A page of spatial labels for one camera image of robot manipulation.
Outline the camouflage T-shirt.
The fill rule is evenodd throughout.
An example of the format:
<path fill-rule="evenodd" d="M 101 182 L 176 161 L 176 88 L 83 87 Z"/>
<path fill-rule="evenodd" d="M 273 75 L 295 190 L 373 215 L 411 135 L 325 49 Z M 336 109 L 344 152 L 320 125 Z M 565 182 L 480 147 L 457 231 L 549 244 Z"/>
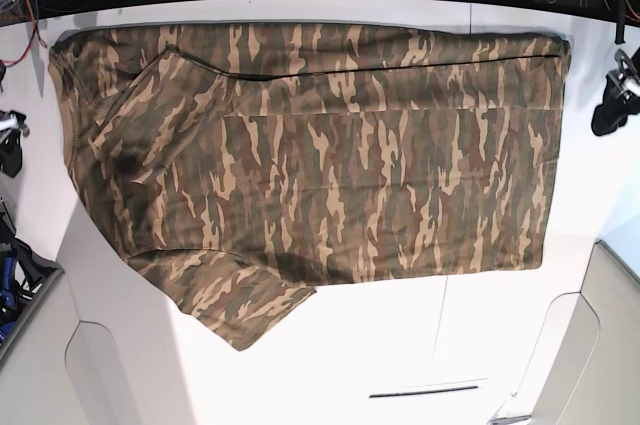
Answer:
<path fill-rule="evenodd" d="M 78 32 L 64 161 L 119 257 L 237 350 L 318 287 L 540 267 L 569 43 L 330 23 Z"/>

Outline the blue and black clutter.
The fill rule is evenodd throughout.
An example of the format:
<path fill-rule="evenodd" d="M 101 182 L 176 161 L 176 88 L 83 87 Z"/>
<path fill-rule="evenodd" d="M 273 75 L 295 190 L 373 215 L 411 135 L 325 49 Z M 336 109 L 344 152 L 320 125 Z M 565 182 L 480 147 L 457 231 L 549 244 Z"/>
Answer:
<path fill-rule="evenodd" d="M 1 200 L 1 344 L 8 340 L 20 316 L 54 269 L 16 237 L 9 210 Z"/>

